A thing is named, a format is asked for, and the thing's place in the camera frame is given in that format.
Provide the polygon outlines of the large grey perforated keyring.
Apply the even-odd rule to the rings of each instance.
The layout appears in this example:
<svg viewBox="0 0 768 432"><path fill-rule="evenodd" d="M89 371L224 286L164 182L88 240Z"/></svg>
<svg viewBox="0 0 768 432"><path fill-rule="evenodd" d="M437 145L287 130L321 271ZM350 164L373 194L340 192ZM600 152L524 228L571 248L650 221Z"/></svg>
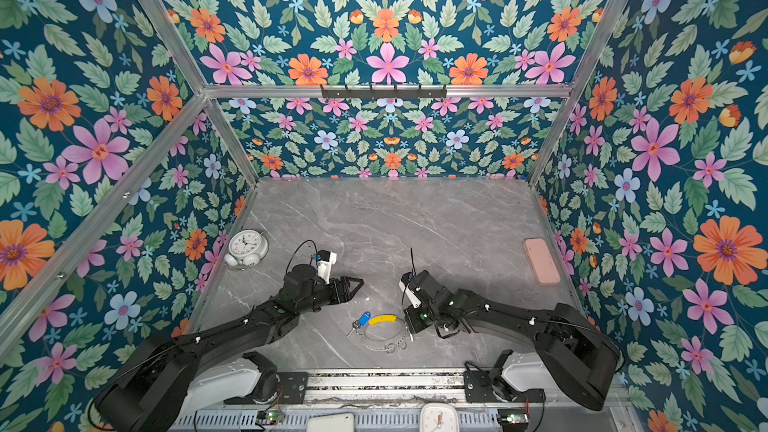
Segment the large grey perforated keyring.
<svg viewBox="0 0 768 432"><path fill-rule="evenodd" d="M357 329L357 337L370 351L393 354L407 348L411 332L403 318L380 314L363 320Z"/></svg>

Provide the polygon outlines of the key with blue tag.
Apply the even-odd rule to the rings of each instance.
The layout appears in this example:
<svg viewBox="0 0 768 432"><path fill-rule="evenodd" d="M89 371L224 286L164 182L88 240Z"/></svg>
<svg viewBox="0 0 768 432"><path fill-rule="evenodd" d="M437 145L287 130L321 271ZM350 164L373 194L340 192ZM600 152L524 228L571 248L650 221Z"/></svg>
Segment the key with blue tag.
<svg viewBox="0 0 768 432"><path fill-rule="evenodd" d="M366 311L362 313L351 325L347 336L351 336L353 333L359 333L363 327L365 327L372 318L371 312Z"/></svg>

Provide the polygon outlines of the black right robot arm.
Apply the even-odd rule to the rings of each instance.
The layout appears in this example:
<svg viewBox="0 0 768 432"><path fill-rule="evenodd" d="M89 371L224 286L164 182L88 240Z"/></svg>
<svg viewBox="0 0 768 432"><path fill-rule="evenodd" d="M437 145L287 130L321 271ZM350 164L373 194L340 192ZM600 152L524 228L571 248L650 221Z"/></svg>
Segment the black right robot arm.
<svg viewBox="0 0 768 432"><path fill-rule="evenodd" d="M412 333L433 328L442 339L466 332L514 342L533 350L568 398L592 411L603 408L623 353L574 307L521 308L466 289L453 292L426 270L404 274L399 286Z"/></svg>

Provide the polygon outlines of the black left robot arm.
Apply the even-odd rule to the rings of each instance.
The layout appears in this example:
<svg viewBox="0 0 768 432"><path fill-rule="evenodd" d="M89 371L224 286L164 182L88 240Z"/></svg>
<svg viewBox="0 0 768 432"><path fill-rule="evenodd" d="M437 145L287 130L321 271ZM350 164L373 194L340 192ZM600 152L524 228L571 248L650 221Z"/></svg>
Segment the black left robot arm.
<svg viewBox="0 0 768 432"><path fill-rule="evenodd" d="M110 431L167 431L182 413L195 379L280 340L302 314L351 301L364 283L348 276L324 279L312 265L298 264L285 274L276 294L240 318L175 338L145 339L93 406Z"/></svg>

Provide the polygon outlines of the white alarm clock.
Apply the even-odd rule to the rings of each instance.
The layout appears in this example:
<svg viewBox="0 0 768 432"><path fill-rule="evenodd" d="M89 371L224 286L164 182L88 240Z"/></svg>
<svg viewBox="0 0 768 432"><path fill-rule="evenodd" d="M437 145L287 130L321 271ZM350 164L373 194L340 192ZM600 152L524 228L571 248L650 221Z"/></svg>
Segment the white alarm clock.
<svg viewBox="0 0 768 432"><path fill-rule="evenodd" d="M243 229L229 241L224 261L230 268L244 269L258 265L268 250L268 241L259 231Z"/></svg>

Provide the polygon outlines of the pink rectangular case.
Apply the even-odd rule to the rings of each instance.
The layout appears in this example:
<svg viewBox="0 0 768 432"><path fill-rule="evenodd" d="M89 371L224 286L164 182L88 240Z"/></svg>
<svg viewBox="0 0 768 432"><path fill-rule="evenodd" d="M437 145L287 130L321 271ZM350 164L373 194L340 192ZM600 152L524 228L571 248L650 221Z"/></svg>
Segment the pink rectangular case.
<svg viewBox="0 0 768 432"><path fill-rule="evenodd" d="M541 286L554 286L561 282L560 274L547 242L543 238L527 238L523 249L534 279Z"/></svg>

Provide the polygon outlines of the white square clock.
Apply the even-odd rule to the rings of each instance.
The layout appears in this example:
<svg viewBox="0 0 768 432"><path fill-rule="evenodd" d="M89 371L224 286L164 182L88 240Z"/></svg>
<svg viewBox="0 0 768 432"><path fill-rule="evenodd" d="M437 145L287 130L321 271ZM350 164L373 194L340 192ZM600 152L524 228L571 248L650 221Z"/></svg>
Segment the white square clock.
<svg viewBox="0 0 768 432"><path fill-rule="evenodd" d="M459 432L460 418L458 411L449 404L425 404L419 414L419 432Z"/></svg>

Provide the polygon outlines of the white device at front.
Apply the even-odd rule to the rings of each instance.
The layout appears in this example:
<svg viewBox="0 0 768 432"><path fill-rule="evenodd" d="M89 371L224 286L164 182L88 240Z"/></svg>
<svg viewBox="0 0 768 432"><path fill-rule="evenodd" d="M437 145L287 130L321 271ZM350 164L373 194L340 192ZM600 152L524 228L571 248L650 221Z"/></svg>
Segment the white device at front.
<svg viewBox="0 0 768 432"><path fill-rule="evenodd" d="M306 432L354 432L355 417L351 413L333 414L310 418Z"/></svg>

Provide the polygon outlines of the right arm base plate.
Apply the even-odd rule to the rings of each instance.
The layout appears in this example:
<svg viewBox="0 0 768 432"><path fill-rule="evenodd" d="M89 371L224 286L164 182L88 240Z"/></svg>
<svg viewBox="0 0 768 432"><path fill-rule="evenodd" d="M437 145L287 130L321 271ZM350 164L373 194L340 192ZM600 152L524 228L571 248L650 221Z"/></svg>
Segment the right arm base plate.
<svg viewBox="0 0 768 432"><path fill-rule="evenodd" d="M542 389L519 391L500 378L491 379L482 370L465 369L463 372L464 394L468 403L543 403L546 395Z"/></svg>

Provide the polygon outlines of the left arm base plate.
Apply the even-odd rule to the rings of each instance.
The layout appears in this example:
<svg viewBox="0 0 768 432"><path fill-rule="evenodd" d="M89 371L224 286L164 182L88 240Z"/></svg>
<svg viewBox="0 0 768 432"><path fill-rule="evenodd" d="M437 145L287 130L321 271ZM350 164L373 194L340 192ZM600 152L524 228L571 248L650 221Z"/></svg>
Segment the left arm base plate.
<svg viewBox="0 0 768 432"><path fill-rule="evenodd" d="M269 373L260 379L255 389L244 397L230 398L226 405L297 405L304 402L308 390L306 372Z"/></svg>

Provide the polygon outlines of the black hook rail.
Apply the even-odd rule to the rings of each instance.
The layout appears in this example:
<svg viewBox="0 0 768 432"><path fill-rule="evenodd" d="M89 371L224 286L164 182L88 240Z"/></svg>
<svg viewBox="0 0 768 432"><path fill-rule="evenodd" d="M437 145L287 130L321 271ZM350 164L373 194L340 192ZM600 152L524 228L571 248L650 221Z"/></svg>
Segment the black hook rail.
<svg viewBox="0 0 768 432"><path fill-rule="evenodd" d="M446 86L423 86L423 85L402 85L402 86L321 86L321 97L324 99L360 99L360 100L378 100L378 99L442 99L448 96Z"/></svg>

